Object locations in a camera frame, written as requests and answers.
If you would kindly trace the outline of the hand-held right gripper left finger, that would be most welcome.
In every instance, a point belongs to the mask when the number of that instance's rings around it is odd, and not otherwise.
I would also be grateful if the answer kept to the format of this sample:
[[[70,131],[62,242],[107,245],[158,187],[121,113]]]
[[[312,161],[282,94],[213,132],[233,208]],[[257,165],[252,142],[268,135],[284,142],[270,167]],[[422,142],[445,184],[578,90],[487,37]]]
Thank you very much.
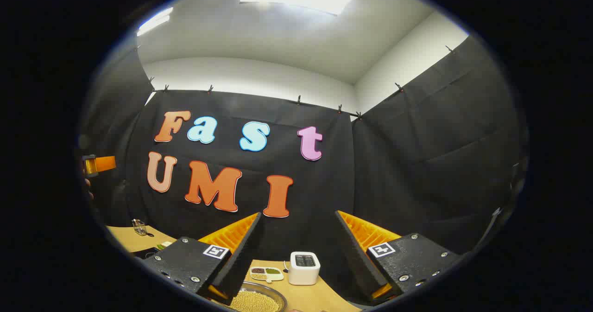
[[[194,295],[230,304],[263,236],[257,212],[200,239],[181,237],[143,259],[151,273]]]

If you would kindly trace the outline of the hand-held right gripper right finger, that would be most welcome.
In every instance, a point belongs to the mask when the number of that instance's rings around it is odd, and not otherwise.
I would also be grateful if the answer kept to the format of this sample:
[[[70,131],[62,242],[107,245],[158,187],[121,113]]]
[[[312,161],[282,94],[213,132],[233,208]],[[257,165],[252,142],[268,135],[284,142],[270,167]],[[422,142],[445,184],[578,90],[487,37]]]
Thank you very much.
[[[337,242],[358,289],[373,306],[419,289],[461,258],[419,233],[400,236],[344,211],[334,214]]]

